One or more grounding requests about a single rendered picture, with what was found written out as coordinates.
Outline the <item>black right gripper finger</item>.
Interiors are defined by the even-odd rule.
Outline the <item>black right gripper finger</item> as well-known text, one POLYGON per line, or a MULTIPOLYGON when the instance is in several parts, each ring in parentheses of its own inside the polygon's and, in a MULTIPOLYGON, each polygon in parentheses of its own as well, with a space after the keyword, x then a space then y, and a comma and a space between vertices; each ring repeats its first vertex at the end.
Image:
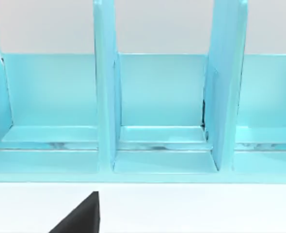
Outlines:
POLYGON ((99 192, 92 192, 48 233, 99 233, 99 192))

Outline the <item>light blue rack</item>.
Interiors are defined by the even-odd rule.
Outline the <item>light blue rack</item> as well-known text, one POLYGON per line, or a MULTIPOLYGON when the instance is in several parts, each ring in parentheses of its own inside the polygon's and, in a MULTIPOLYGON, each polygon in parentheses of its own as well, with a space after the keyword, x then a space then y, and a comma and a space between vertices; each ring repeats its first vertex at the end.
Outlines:
POLYGON ((0 0, 0 183, 286 184, 286 0, 0 0))

